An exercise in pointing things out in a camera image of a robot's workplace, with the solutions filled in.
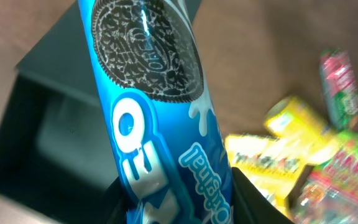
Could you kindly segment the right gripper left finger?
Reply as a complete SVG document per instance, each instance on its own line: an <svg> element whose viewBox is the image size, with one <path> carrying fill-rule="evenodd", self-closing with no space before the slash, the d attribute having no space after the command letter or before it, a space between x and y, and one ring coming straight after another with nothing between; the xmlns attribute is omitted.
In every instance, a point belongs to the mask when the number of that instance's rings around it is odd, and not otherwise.
<svg viewBox="0 0 358 224"><path fill-rule="evenodd" d="M96 209L97 224L126 224L128 211L133 208L133 202L116 178L106 189Z"/></svg>

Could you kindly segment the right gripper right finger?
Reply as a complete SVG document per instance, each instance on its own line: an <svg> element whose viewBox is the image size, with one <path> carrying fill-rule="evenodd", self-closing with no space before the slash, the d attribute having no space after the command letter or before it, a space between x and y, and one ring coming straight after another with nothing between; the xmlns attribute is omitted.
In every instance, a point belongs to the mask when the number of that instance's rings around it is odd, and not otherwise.
<svg viewBox="0 0 358 224"><path fill-rule="evenodd" d="M232 168L232 178L231 202L235 224L293 224L236 167Z"/></svg>

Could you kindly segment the yellow Hacks candy bag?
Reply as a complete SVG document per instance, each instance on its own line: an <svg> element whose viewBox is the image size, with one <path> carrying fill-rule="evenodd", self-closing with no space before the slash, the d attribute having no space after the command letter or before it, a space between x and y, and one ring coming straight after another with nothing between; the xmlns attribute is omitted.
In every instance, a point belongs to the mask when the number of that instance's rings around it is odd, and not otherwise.
<svg viewBox="0 0 358 224"><path fill-rule="evenodd" d="M288 195L307 165L307 148L299 140L250 134L231 134L224 142L230 164L290 218Z"/></svg>

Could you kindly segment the blue Oreo cookie pack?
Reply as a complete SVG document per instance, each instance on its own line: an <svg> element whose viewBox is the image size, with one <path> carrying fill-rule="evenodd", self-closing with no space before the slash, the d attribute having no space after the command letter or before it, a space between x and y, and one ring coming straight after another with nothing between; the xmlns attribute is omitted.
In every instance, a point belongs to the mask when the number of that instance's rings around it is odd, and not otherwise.
<svg viewBox="0 0 358 224"><path fill-rule="evenodd" d="M183 1L80 0L121 182L111 223L232 223L232 171Z"/></svg>

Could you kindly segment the black gift box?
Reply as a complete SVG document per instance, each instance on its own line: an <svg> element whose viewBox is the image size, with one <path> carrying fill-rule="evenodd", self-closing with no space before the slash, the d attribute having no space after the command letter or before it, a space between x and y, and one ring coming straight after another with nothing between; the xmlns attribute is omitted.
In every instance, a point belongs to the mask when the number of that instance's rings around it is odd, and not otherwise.
<svg viewBox="0 0 358 224"><path fill-rule="evenodd" d="M60 223L95 223L117 170L77 3L16 72L0 124L0 195Z"/></svg>

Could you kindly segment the green Haribo gummy bag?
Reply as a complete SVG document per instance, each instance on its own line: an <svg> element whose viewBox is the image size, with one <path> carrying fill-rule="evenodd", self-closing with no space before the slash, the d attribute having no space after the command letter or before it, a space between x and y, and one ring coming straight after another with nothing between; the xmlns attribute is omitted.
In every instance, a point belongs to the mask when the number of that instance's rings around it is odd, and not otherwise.
<svg viewBox="0 0 358 224"><path fill-rule="evenodd" d="M291 215L295 223L358 224L358 134L337 134L339 150L315 166Z"/></svg>

